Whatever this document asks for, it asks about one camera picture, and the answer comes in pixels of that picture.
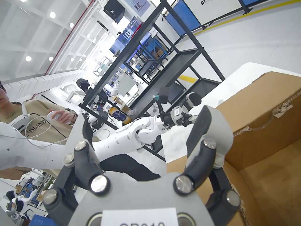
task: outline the person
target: person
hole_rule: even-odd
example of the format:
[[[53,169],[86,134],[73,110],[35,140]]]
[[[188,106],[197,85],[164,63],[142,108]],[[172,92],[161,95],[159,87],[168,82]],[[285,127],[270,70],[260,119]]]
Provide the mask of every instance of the person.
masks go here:
[[[26,213],[24,214],[24,216],[22,216],[20,214],[20,212],[22,211],[23,207],[24,207],[24,203],[30,201],[37,193],[37,190],[34,190],[33,192],[31,192],[29,198],[25,198],[23,195],[18,196],[18,194],[15,194],[15,192],[13,190],[8,191],[5,195],[8,198],[8,200],[10,201],[7,204],[7,209],[8,211],[6,211],[5,213],[9,216],[9,218],[13,221],[13,223],[16,226],[28,226],[30,223],[30,219],[29,217],[26,215]]]
[[[26,132],[22,132],[26,137],[33,137],[43,133],[48,127],[49,122],[46,116],[49,112],[55,111],[56,115],[60,114],[57,121],[52,122],[52,126],[45,133],[37,136],[35,140],[44,142],[58,142],[68,138],[72,125],[75,123],[77,114],[75,111],[66,109],[48,101],[29,100],[23,103],[26,107],[30,119],[33,119]],[[0,81],[0,122],[11,123],[16,117],[22,115],[22,105],[16,102],[10,102],[6,90]],[[133,158],[126,154],[115,155],[100,163],[100,167],[105,171],[116,171],[126,173],[137,181],[148,181],[159,178],[159,174],[151,172],[144,165],[139,164]],[[19,180],[25,173],[31,171],[31,168],[12,167],[1,170],[0,178]],[[60,170],[44,170],[48,174],[57,177]]]

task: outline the red pipe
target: red pipe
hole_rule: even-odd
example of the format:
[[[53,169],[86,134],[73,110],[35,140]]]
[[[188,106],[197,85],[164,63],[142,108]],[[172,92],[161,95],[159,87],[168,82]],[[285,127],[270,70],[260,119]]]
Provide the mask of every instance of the red pipe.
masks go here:
[[[84,16],[84,14],[86,13],[86,11],[88,10],[88,8],[91,6],[92,2],[94,2],[95,0],[92,0],[90,2],[90,4],[88,5],[88,7],[85,9],[85,11],[83,12],[83,14],[81,15],[81,17],[78,19],[78,21],[76,22],[76,24],[74,25],[74,27],[72,28],[71,32],[69,33],[69,35],[67,36],[67,38],[65,39],[64,43],[62,44],[62,46],[60,47],[60,49],[58,50],[57,54],[55,55],[53,61],[50,63],[47,71],[45,72],[45,76],[47,75],[47,72],[49,71],[51,65],[54,63],[57,55],[59,54],[59,52],[61,51],[61,49],[63,48],[64,44],[66,43],[67,39],[70,37],[71,33],[73,32],[74,28],[77,26],[78,22],[81,20],[81,18]]]
[[[41,93],[44,93],[45,91],[42,91],[42,92],[40,92],[40,93],[35,93],[35,94],[33,94],[32,97],[31,97],[31,99],[28,99],[27,101],[32,100],[36,95],[39,95],[39,94],[41,94]]]

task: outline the white label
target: white label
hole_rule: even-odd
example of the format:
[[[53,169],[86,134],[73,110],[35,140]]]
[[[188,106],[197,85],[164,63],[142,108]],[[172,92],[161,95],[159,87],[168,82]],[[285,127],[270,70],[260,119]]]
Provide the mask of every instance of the white label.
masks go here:
[[[174,110],[174,116],[178,116],[178,115],[180,115],[180,108]]]
[[[104,210],[101,226],[178,226],[175,208]]]

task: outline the black box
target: black box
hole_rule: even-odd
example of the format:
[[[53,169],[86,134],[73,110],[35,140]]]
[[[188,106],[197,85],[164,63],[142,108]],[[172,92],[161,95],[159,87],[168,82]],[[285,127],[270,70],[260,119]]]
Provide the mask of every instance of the black box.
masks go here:
[[[103,10],[117,24],[120,22],[121,18],[124,17],[126,11],[122,4],[117,0],[109,0]]]

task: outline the metal screw head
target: metal screw head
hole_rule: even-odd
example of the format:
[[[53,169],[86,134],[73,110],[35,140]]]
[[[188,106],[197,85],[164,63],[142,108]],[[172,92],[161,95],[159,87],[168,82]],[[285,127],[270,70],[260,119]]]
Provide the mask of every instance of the metal screw head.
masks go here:
[[[56,199],[57,199],[57,191],[54,189],[51,189],[48,192],[46,192],[46,194],[43,198],[43,202],[46,205],[50,205],[50,204],[54,203],[54,201]]]
[[[239,198],[239,195],[235,192],[235,191],[228,191],[227,192],[227,201],[229,204],[231,204],[232,206],[239,206],[241,203],[241,200]]]
[[[102,213],[98,213],[91,217],[87,226],[99,226],[101,225]]]
[[[195,226],[196,225],[194,219],[186,213],[178,214],[178,223],[179,223],[179,226]]]
[[[104,175],[96,176],[91,182],[91,189],[95,193],[103,192],[108,185],[108,180]]]
[[[191,193],[193,190],[193,182],[185,175],[180,175],[175,179],[175,186],[183,194]]]
[[[72,164],[73,161],[74,161],[74,153],[69,153],[69,154],[65,155],[65,157],[64,157],[64,163],[66,165]]]
[[[204,145],[210,149],[216,148],[216,142],[214,139],[207,138],[207,139],[204,139],[203,142],[204,142]]]
[[[79,141],[75,146],[75,151],[83,150],[86,145],[87,145],[86,141],[84,141],[84,140]]]

